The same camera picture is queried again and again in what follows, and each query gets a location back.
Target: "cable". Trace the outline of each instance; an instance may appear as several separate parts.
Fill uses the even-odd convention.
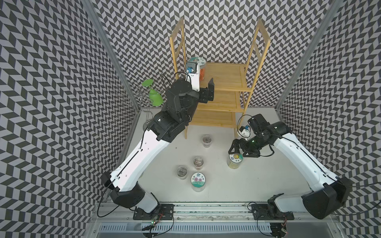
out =
[[[286,140],[288,140],[288,141],[291,141],[292,143],[294,143],[298,148],[300,148],[302,151],[303,151],[303,153],[305,153],[307,156],[308,156],[308,158],[310,158],[310,160],[312,160],[312,162],[314,162],[315,163],[315,165],[328,177],[328,178],[330,178],[331,180],[333,180],[333,181],[335,181],[335,182],[338,182],[338,183],[341,183],[342,185],[344,185],[345,187],[352,187],[352,188],[361,188],[361,187],[367,187],[367,186],[371,186],[371,185],[376,185],[376,184],[381,184],[381,182],[375,182],[375,183],[372,183],[372,184],[364,184],[364,185],[359,185],[359,186],[351,186],[351,185],[345,185],[345,184],[343,184],[341,181],[338,181],[338,180],[334,180],[333,178],[331,178],[329,175],[327,175],[327,173],[307,154],[307,152],[305,152],[295,141],[292,141],[292,140],[290,140],[290,139],[287,139],[287,138],[285,138],[285,137],[283,137],[283,136],[279,136],[279,135],[275,135],[275,134],[270,134],[270,135],[273,135],[273,136],[278,136],[278,137],[280,137],[280,138],[282,138],[282,139],[286,139]]]
[[[173,216],[173,214],[172,214],[172,219],[173,219],[173,222],[172,222],[172,226],[171,226],[171,228],[169,228],[168,230],[166,230],[166,231],[163,232],[163,233],[157,234],[156,236],[158,236],[158,235],[162,235],[162,234],[164,234],[164,233],[167,233],[168,231],[170,231],[170,230],[173,228],[173,225],[174,225],[174,216]]]
[[[370,209],[368,209],[366,211],[362,211],[362,212],[356,212],[356,213],[351,213],[351,214],[337,214],[337,213],[331,213],[331,214],[338,215],[338,216],[354,216],[354,215],[359,215],[359,214],[363,214],[363,213],[366,213],[366,212],[369,212],[369,211],[373,210],[373,208],[376,208],[380,204],[381,204],[381,200],[376,205],[374,205],[372,208],[370,208]]]
[[[176,74],[178,74],[178,73],[183,73],[183,74],[185,74],[186,76],[185,77],[189,77],[189,82],[190,83],[192,83],[192,79],[191,79],[191,77],[189,76],[189,74],[187,74],[187,73],[184,73],[184,72],[181,72],[181,71],[177,71],[174,75],[176,76]]]
[[[243,138],[249,138],[250,136],[246,137],[246,136],[243,136],[241,133],[239,133],[239,129],[238,129],[239,123],[240,123],[242,117],[244,117],[244,116],[251,116],[251,115],[249,115],[249,114],[244,114],[244,115],[242,115],[242,116],[238,119],[238,123],[237,123],[237,132],[238,132],[238,134],[239,134],[241,137],[243,137]]]
[[[140,147],[139,147],[139,149],[142,148],[142,145],[143,145],[143,139],[144,139],[144,134],[146,133],[146,131],[147,131],[147,128],[143,131],[142,142],[140,143]]]
[[[364,185],[359,185],[359,186],[351,186],[351,185],[345,185],[343,184],[341,181],[339,180],[334,180],[333,178],[331,178],[330,176],[327,175],[328,178],[330,178],[331,180],[335,181],[335,182],[338,182],[340,183],[341,185],[344,185],[345,187],[351,187],[351,188],[361,188],[361,187],[367,187],[367,186],[371,186],[371,185],[376,185],[376,184],[381,184],[381,182],[375,182],[375,183],[372,183],[372,184],[364,184]]]
[[[172,85],[172,83],[169,81],[168,77],[165,74],[161,73],[160,76],[167,80],[169,86]]]
[[[297,147],[300,148],[300,146],[297,145],[297,143],[295,143],[294,141],[292,140],[289,140],[291,142],[293,142],[294,144],[296,144]],[[367,184],[367,185],[361,185],[361,186],[350,186],[350,185],[345,185],[343,184],[341,181],[338,181],[338,180],[334,180],[333,178],[331,178],[329,175],[326,174],[326,172],[302,149],[300,148],[307,156],[308,158],[310,158],[312,160],[312,162],[315,163],[315,165],[328,177],[330,178],[331,180],[335,181],[335,182],[338,182],[338,183],[341,183],[342,185],[346,186],[346,187],[367,187],[367,186],[371,186],[371,185],[375,185],[375,184],[381,184],[381,182],[376,182],[376,183],[372,183],[372,184]],[[362,211],[362,212],[356,212],[356,213],[352,213],[352,214],[337,214],[337,213],[331,213],[331,214],[334,214],[334,215],[338,215],[338,216],[354,216],[354,215],[358,215],[358,214],[362,214],[362,213],[365,213],[365,212],[369,212],[371,210],[373,210],[373,208],[377,207],[378,205],[381,204],[381,201],[379,203],[377,203],[376,205],[374,205],[372,208],[366,210],[366,211]]]
[[[291,141],[292,143],[294,143],[298,148],[300,148],[300,146],[295,141],[292,141],[292,140],[290,140],[290,139],[288,139],[286,137],[283,137],[283,136],[280,136],[280,135],[275,135],[275,134],[267,134],[267,135],[277,136],[277,137],[279,137],[281,139],[286,139],[286,140]]]
[[[142,145],[143,145],[143,139],[144,139],[144,133],[146,132],[146,130],[143,132],[143,137],[142,137],[142,142],[141,142],[141,144],[140,144],[140,149],[141,149],[141,147],[142,147]],[[138,151],[132,156],[132,158],[130,159],[130,161],[135,157],[135,155],[138,153]],[[118,173],[118,175],[116,175],[116,177],[118,177],[122,172],[123,172],[123,170],[127,167],[127,165],[130,163],[130,161],[129,162],[127,162],[127,164],[123,167],[123,169]],[[110,213],[112,213],[113,211],[115,211],[115,209],[117,209],[118,207],[119,207],[119,205],[117,206],[117,207],[115,207],[111,212],[109,212],[109,213],[107,213],[106,215],[104,215],[104,216],[99,216],[99,207],[100,207],[100,205],[101,205],[101,202],[102,202],[102,198],[103,198],[103,196],[104,196],[104,193],[107,191],[107,189],[109,188],[109,186],[113,183],[115,181],[115,179],[106,187],[106,190],[102,193],[102,196],[101,196],[101,200],[99,201],[99,203],[98,203],[98,209],[97,209],[97,212],[96,212],[96,214],[97,214],[97,216],[98,217],[105,217],[105,216],[107,216],[107,215],[109,215]]]
[[[98,209],[97,209],[97,211],[96,211],[96,214],[97,214],[97,216],[98,217],[105,217],[105,216],[107,216],[107,215],[109,215],[110,213],[112,213],[113,211],[115,211],[115,209],[117,209],[118,207],[119,207],[119,205],[117,206],[117,207],[115,207],[111,212],[109,212],[109,213],[107,213],[106,215],[104,215],[104,216],[100,216],[99,215],[99,207],[101,206],[101,202],[102,202],[102,198],[103,198],[103,196],[104,196],[104,193],[107,191],[107,189],[109,188],[109,186],[113,183],[115,181],[115,179],[106,187],[106,190],[102,193],[102,195],[101,195],[101,200],[99,201],[99,203],[98,203]]]
[[[260,229],[259,226],[258,226],[258,219],[257,219],[257,228],[258,228],[258,230],[260,231],[260,233],[262,233],[262,235],[273,237],[272,235],[266,235],[266,234],[263,234],[263,232],[261,231],[261,229]]]
[[[247,209],[248,209],[249,211],[251,211],[251,210],[249,209],[249,205],[250,205],[251,203],[255,203],[255,204],[257,204],[256,202],[249,202],[249,203],[247,204]]]
[[[271,155],[273,155],[275,153],[275,151],[272,149],[270,144],[269,144],[269,147],[270,147],[270,150],[272,151]],[[271,155],[260,155],[260,156],[262,156],[262,157],[269,157]]]

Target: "wooden shelf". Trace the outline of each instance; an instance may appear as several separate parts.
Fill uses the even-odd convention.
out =
[[[213,78],[215,90],[251,92],[246,83],[245,67],[245,64],[207,63],[200,88],[207,87]]]
[[[217,112],[197,108],[190,125],[236,128],[235,112]]]
[[[199,103],[198,110],[212,110],[224,112],[243,112],[241,108],[240,92],[215,91],[213,101]]]

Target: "chevron patterned wall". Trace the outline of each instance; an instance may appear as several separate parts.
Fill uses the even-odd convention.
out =
[[[344,2],[280,113],[332,171],[364,185],[381,181],[381,4]],[[372,208],[381,184],[354,188],[340,214]],[[381,237],[381,208],[340,216],[349,237]]]
[[[256,21],[262,18],[272,43],[250,105],[274,106],[330,0],[93,0],[93,3],[134,91],[141,89],[147,78],[154,78],[155,88],[162,93],[169,86],[159,75],[164,73],[173,79],[169,35],[181,16],[185,17],[188,58],[201,56],[208,62],[231,63],[246,62]],[[253,56],[247,73],[249,86],[256,65]]]
[[[79,237],[136,112],[79,0],[0,8],[0,237]]]

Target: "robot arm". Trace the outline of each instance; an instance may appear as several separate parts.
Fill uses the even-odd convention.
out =
[[[278,212],[309,212],[318,219],[323,219],[331,212],[342,207],[351,192],[352,182],[339,178],[322,165],[292,134],[283,123],[268,123],[261,114],[248,120],[256,134],[253,138],[235,139],[229,154],[240,153],[244,157],[260,157],[260,150],[269,145],[281,151],[301,172],[310,191],[295,195],[278,194],[268,200],[268,210],[272,217],[279,217]]]
[[[185,77],[175,81],[165,92],[167,102],[154,116],[138,145],[119,167],[112,172],[103,173],[101,181],[112,190],[110,197],[115,204],[125,208],[137,206],[147,213],[157,207],[158,201],[140,187],[138,178],[156,155],[188,126],[198,103],[213,101],[213,79],[209,81],[207,88],[200,88],[197,78],[197,85],[186,81]]]

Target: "metal frame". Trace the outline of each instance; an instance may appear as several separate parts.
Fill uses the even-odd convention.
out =
[[[261,33],[263,41],[264,41],[262,55],[261,55],[261,52],[259,51],[258,45],[256,43],[258,32]],[[261,74],[261,70],[262,70],[262,67],[263,67],[263,64],[264,64],[264,60],[266,59],[267,51],[269,50],[270,44],[271,44],[271,39],[269,37],[269,34],[266,31],[266,28],[265,28],[265,26],[264,26],[264,24],[262,22],[262,19],[259,18],[258,19],[258,23],[257,23],[257,27],[255,28],[255,32],[254,32],[254,36],[253,36],[253,42],[251,43],[251,48],[250,48],[250,51],[249,51],[249,57],[247,58],[247,62],[246,62],[245,75],[246,75],[247,70],[248,70],[249,65],[250,65],[250,59],[251,59],[251,54],[253,53],[253,49],[255,50],[255,54],[257,55],[257,58],[258,58],[258,68],[257,68],[257,70],[255,72],[253,85],[251,86],[251,89],[250,89],[250,92],[249,92],[249,96],[247,97],[247,101],[246,102],[245,102],[245,92],[241,92],[242,93],[242,101],[243,101],[243,105],[244,105],[242,115],[246,114],[246,110],[247,110],[247,108],[248,108],[248,106],[250,104],[251,97],[253,96],[253,92],[254,92],[254,89],[255,89],[255,87],[257,85],[259,75]]]
[[[245,203],[173,203],[175,205],[173,211],[174,222],[192,222],[194,224],[201,223],[256,223],[253,215],[247,210]],[[90,219],[86,231],[83,235],[84,238],[96,238],[99,228],[103,222],[107,223],[120,223],[120,222],[147,222],[140,220],[133,220],[133,211],[127,208],[119,207],[116,211],[112,212],[107,217],[98,218],[96,215],[96,207],[94,208],[93,216]],[[103,203],[100,206],[99,214],[105,215],[116,207],[112,202]],[[294,213],[295,220],[288,220],[288,223],[309,223],[309,222],[323,222],[327,223],[328,227],[334,238],[345,238],[346,235],[341,227],[341,224],[336,216],[330,215],[326,218],[319,220],[314,218],[309,213]],[[260,222],[282,223],[283,220],[262,220]],[[165,220],[163,223],[172,224],[172,220]]]
[[[93,24],[94,29],[98,33],[99,39],[101,40],[104,49],[106,50],[112,64],[114,65],[115,71],[120,78],[120,81],[125,88],[128,97],[132,101],[132,105],[136,110],[139,110],[138,103],[135,100],[135,96],[130,88],[129,82],[126,78],[126,75],[123,73],[122,67],[119,64],[119,60],[116,57],[114,50],[112,49],[111,43],[104,32],[103,26],[101,25],[98,15],[95,13],[93,2],[91,0],[81,0],[83,3],[83,8],[86,10],[87,15],[90,21]]]
[[[132,121],[132,124],[131,124],[131,127],[130,127],[130,131],[128,132],[128,135],[127,135],[126,141],[124,143],[123,149],[122,149],[122,151],[121,151],[121,153],[119,155],[119,159],[118,159],[116,167],[118,167],[124,161],[124,159],[128,155],[128,149],[130,148],[132,137],[134,136],[135,129],[136,129],[136,126],[138,124],[140,114],[141,114],[141,111],[139,111],[135,115],[135,118]]]

